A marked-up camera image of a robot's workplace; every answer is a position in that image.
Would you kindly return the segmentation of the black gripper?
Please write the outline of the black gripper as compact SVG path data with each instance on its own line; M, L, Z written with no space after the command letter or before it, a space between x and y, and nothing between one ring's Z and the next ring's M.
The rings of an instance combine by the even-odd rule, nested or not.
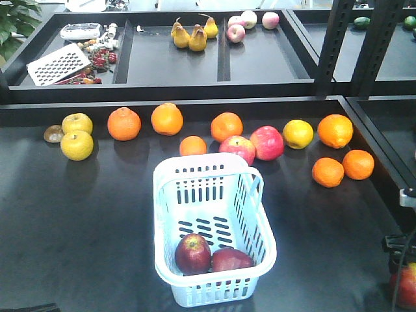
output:
M415 188L399 190L401 207L416 208ZM389 254L388 268L390 274L396 274L400 267L407 267L415 262L415 235L386 235L382 239L383 251Z

